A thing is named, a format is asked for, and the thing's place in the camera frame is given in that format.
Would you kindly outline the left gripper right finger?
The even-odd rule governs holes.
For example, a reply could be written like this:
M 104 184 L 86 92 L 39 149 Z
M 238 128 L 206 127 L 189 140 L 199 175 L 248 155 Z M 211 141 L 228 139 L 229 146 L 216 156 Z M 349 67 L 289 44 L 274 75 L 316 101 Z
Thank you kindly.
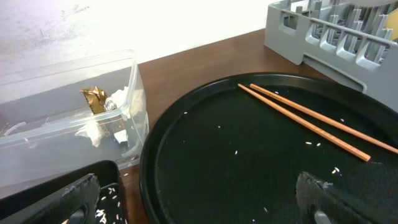
M 332 183 L 301 172 L 295 196 L 303 223 L 385 223 L 386 216 Z

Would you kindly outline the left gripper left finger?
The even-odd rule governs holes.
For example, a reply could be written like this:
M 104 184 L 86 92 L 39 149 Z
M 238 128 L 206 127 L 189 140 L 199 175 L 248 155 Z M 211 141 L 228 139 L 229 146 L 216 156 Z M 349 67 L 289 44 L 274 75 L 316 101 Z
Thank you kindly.
M 97 176 L 88 174 L 23 209 L 18 217 L 21 223 L 94 223 L 99 194 Z

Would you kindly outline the gold brown snack wrapper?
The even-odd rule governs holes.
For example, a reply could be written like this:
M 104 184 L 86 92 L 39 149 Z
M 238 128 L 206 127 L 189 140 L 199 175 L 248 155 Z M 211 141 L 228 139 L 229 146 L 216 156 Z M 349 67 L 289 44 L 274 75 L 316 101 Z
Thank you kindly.
M 107 99 L 107 94 L 104 90 L 94 86 L 81 89 L 80 92 L 83 93 L 93 114 L 104 113 L 106 111 L 105 101 Z

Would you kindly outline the white tissue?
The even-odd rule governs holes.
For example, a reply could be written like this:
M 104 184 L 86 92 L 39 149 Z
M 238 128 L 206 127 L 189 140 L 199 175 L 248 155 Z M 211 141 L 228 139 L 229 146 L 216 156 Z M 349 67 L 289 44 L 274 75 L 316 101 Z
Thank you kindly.
M 116 90 L 116 92 L 111 95 L 107 95 L 105 112 L 119 109 L 119 107 L 125 103 L 127 92 L 128 87 L 125 86 L 122 90 Z M 129 125 L 127 122 L 134 115 L 142 111 L 143 102 L 140 97 L 143 92 L 144 90 L 142 89 L 134 91 L 137 95 L 132 99 L 133 105 L 131 105 L 131 112 L 123 113 L 119 118 L 113 117 L 102 121 L 89 121 L 75 133 L 75 136 L 90 139 L 94 147 L 98 147 L 104 137 L 112 137 L 114 141 L 122 147 L 136 150 L 140 145 L 141 139 L 138 137 L 136 140 L 129 142 L 129 137 L 131 136 L 129 131 L 136 128 L 133 125 Z

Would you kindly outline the yellow bowl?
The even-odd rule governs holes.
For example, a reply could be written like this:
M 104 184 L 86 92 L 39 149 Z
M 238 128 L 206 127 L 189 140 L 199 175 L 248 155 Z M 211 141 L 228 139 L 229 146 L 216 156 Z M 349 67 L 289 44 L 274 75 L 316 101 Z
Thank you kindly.
M 398 9 L 393 10 L 388 14 L 385 27 L 392 30 L 390 40 L 398 38 Z

